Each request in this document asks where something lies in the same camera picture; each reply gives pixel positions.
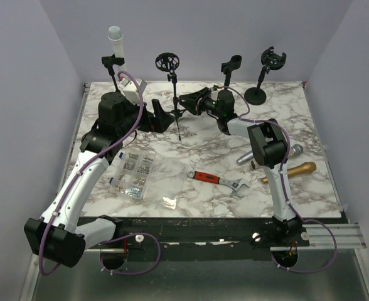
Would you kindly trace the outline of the black clip stand round base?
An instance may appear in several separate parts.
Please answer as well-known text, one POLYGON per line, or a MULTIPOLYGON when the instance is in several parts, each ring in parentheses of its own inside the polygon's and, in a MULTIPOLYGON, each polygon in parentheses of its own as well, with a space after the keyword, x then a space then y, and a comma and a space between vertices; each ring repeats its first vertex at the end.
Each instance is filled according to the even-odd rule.
POLYGON ((119 92, 119 88, 117 86, 117 81, 115 78, 115 71, 114 71, 114 66, 122 66, 125 63, 125 59, 124 58, 116 58, 115 55, 111 55, 111 56, 103 56, 101 57, 101 61, 103 66, 107 69, 109 75, 112 78, 113 84, 115 86, 115 90, 116 92, 119 92))

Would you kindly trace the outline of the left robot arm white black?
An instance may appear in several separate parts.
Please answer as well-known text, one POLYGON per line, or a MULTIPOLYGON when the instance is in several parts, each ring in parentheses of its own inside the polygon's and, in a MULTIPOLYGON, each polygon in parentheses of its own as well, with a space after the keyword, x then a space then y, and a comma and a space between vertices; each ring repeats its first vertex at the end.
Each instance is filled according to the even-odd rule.
POLYGON ((116 228, 117 220, 101 216, 83 226, 78 225, 78 220, 94 186, 128 136, 136 130, 163 133, 174 122, 159 100, 152 100, 152 107, 154 111, 149 112, 144 102, 133 104, 120 92, 101 96, 98 117, 82 138, 68 179, 40 218, 30 218, 24 226, 31 250, 38 255, 42 275, 49 275, 44 260, 74 267, 87 248, 99 243, 115 248, 122 243, 123 233, 116 228))

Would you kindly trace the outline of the gold microphone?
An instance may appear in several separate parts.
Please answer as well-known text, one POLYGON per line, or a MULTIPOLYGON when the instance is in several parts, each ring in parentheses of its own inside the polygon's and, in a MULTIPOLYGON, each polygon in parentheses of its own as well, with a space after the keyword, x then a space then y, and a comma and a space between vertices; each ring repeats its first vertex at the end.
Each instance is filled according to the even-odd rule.
POLYGON ((314 162, 305 162, 299 166, 287 170, 288 177, 300 176, 302 174, 311 174, 317 169, 314 162))

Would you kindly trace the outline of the glitter rhinestone microphone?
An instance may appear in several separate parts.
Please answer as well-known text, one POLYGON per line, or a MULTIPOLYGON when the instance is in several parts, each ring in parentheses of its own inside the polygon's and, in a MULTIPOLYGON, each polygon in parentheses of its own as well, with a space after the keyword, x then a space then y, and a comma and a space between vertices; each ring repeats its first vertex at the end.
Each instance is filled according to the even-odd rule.
MULTIPOLYGON (((300 156, 303 153, 303 151, 304 150, 303 150, 302 145, 294 144, 290 148, 288 158, 300 156)), ((257 164, 257 161, 255 160, 254 157, 252 157, 252 160, 250 161, 250 167, 251 167, 251 170, 256 170, 259 168, 259 165, 257 164)))

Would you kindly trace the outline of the white microphone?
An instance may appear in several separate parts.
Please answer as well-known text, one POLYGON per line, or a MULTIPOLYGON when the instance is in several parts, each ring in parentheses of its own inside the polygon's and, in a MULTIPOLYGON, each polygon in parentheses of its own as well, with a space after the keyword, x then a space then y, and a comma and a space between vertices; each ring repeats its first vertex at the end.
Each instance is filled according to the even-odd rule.
POLYGON ((123 64, 119 65, 119 71, 126 71, 127 68, 123 47, 123 34, 118 26, 111 26, 109 28, 109 40, 112 43, 114 56, 118 59, 122 59, 123 61, 123 64))

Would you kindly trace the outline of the black shock mount round stand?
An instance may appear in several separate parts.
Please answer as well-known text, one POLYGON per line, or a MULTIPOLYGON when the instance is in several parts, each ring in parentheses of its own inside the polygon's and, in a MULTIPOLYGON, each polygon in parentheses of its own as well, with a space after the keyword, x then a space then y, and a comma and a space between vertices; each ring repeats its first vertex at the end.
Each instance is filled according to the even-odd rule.
POLYGON ((262 105, 267 100, 267 95, 261 88, 265 76, 269 74, 270 71, 280 70, 286 63, 287 55, 282 52, 278 55, 274 52, 274 47, 268 47, 260 57, 260 62, 262 64, 262 69, 257 80, 257 86, 251 87, 246 90, 244 98, 248 104, 251 105, 262 105))

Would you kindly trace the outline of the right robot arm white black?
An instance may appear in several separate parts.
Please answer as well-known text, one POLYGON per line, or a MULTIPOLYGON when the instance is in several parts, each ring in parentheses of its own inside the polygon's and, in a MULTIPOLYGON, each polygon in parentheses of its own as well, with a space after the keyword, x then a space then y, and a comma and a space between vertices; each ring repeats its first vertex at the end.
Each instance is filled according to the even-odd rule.
POLYGON ((290 151, 289 136, 273 119, 246 120, 235 113, 235 98, 228 89, 221 89, 216 98, 211 90, 181 95, 179 104, 193 115, 206 112, 217 119, 217 125, 226 135, 248 138, 257 164, 263 167, 268 179, 274 206, 272 230, 273 240, 281 246, 288 245, 295 238, 295 231, 301 227, 301 219, 294 210, 287 159, 290 151))

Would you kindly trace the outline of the black tripod shock mount stand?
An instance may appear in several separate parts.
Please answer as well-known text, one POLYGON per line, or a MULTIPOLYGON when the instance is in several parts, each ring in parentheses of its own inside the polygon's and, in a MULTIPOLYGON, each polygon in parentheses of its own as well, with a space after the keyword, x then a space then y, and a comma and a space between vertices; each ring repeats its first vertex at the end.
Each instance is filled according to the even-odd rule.
POLYGON ((176 69, 179 67, 179 57, 174 53, 164 52, 155 59, 155 66, 158 70, 167 73, 167 79, 173 84, 173 115, 178 130, 178 139, 181 141, 178 119, 182 116, 183 111, 178 108, 179 98, 177 96, 177 74, 176 69))

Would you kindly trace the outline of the silver condenser microphone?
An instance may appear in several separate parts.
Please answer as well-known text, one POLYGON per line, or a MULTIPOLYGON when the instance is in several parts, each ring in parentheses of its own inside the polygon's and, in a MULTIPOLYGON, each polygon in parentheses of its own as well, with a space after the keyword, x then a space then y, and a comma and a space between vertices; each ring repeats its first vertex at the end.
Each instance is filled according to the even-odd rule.
POLYGON ((253 151, 249 151, 246 154, 240 156, 237 160, 236 163, 238 166, 241 166, 249 161, 251 161, 254 158, 254 153, 253 151))

